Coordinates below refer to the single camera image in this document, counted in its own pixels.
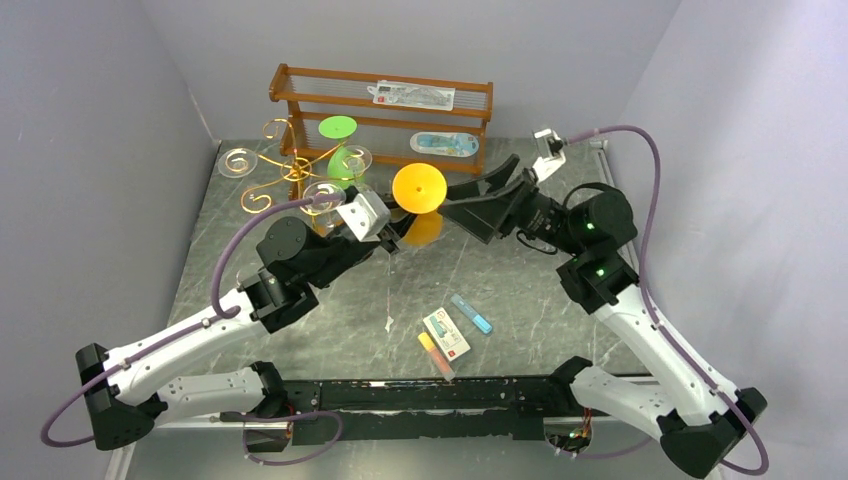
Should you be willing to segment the clear champagne flute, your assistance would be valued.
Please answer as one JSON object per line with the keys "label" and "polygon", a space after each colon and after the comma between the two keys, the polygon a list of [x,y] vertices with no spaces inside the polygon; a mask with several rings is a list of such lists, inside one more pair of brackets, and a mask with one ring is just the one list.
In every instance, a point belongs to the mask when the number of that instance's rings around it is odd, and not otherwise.
{"label": "clear champagne flute", "polygon": [[337,208],[345,203],[346,196],[344,190],[336,183],[312,183],[304,190],[303,197],[310,203],[302,206],[300,210],[310,218],[313,229],[321,236],[326,236],[343,223]]}

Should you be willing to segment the clear wine glass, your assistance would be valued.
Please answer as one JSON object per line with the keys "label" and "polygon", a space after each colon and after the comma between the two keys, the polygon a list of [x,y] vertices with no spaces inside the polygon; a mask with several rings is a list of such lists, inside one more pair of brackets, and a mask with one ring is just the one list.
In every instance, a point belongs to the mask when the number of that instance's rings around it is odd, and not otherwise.
{"label": "clear wine glass", "polygon": [[247,148],[233,148],[221,153],[216,161],[217,171],[226,178],[237,179],[250,175],[259,163],[258,154]]}
{"label": "clear wine glass", "polygon": [[366,173],[372,162],[372,153],[367,148],[360,145],[344,147],[340,160],[342,173],[339,178],[341,186],[344,189],[350,186],[367,188]]}

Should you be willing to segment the green plastic goblet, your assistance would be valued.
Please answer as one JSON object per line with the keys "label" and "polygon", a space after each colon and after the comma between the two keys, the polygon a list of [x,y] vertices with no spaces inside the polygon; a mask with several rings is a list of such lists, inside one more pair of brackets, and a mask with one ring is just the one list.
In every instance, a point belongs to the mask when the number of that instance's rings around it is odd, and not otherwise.
{"label": "green plastic goblet", "polygon": [[336,183],[341,188],[339,175],[342,173],[340,160],[342,157],[342,149],[350,144],[349,140],[356,132],[358,124],[355,119],[349,116],[335,115],[330,116],[319,123],[319,133],[330,140],[336,142],[336,148],[330,156],[327,164],[326,173],[333,183]]}

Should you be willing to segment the orange plastic goblet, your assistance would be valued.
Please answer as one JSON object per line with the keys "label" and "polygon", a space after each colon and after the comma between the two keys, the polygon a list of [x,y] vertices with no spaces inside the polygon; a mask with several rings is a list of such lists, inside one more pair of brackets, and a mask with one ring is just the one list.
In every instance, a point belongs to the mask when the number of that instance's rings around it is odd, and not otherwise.
{"label": "orange plastic goblet", "polygon": [[403,235],[406,244],[423,247],[439,238],[443,217],[437,210],[447,197],[447,181],[439,169],[426,163],[404,166],[392,180],[392,195],[402,210],[415,215]]}

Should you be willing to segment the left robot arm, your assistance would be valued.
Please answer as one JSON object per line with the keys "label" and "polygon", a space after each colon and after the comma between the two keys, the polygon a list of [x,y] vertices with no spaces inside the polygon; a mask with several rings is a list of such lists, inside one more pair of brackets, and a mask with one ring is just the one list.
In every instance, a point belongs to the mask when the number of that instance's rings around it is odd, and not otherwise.
{"label": "left robot arm", "polygon": [[390,219],[372,237],[352,231],[356,219],[322,236],[297,217],[285,216],[257,246],[262,262],[240,285],[221,293],[222,269],[234,247],[228,245],[213,273],[209,306],[145,339],[108,349],[92,343],[77,351],[92,433],[102,451],[145,437],[155,428],[210,413],[244,414],[271,420],[295,413],[284,381],[269,361],[234,372],[189,376],[194,363],[244,340],[276,333],[318,305],[317,289],[382,248],[396,251],[415,215]]}

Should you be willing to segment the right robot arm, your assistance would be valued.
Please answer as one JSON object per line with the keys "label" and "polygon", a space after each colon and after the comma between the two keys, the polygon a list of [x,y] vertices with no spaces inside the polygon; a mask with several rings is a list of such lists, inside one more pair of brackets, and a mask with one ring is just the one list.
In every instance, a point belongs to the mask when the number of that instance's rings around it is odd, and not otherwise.
{"label": "right robot arm", "polygon": [[568,255],[557,269],[567,297],[614,332],[655,379],[637,385],[574,357],[552,375],[553,408],[606,413],[659,443],[685,474],[703,479],[725,461],[764,412],[755,388],[719,374],[671,325],[644,292],[621,249],[637,233],[632,208],[618,189],[589,182],[578,204],[554,200],[516,156],[489,174],[451,185],[439,213],[474,238],[511,234],[539,240]]}

